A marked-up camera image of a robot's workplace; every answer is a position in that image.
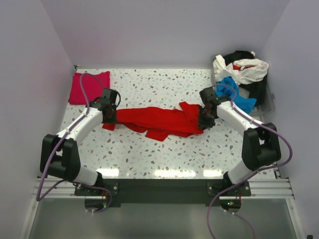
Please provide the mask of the red t-shirt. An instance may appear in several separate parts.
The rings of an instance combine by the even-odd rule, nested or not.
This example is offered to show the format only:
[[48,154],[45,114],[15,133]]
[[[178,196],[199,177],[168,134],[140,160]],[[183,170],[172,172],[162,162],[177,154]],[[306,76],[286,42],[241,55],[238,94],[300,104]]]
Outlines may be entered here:
[[161,109],[157,107],[121,109],[117,111],[115,123],[105,123],[102,128],[115,130],[118,124],[132,131],[146,133],[146,137],[164,141],[169,135],[189,137],[203,134],[198,126],[199,105],[180,102],[179,109]]

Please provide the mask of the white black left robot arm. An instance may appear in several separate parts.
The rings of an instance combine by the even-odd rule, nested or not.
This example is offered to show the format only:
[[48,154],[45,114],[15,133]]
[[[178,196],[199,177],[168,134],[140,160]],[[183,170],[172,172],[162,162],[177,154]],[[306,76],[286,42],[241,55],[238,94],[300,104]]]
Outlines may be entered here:
[[101,174],[81,164],[79,146],[98,125],[115,123],[120,93],[103,89],[100,97],[90,101],[81,115],[64,130],[47,134],[42,141],[40,172],[66,181],[96,185]]

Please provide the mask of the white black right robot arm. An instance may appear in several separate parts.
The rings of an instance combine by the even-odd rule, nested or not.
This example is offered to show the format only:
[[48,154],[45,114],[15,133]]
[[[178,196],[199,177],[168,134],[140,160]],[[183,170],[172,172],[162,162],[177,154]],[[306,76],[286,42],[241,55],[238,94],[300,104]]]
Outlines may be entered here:
[[204,104],[199,108],[198,127],[215,126],[216,119],[231,124],[243,137],[241,161],[223,175],[222,188],[241,183],[259,169],[281,159],[276,127],[263,124],[242,111],[229,96],[218,96],[212,87],[200,91]]

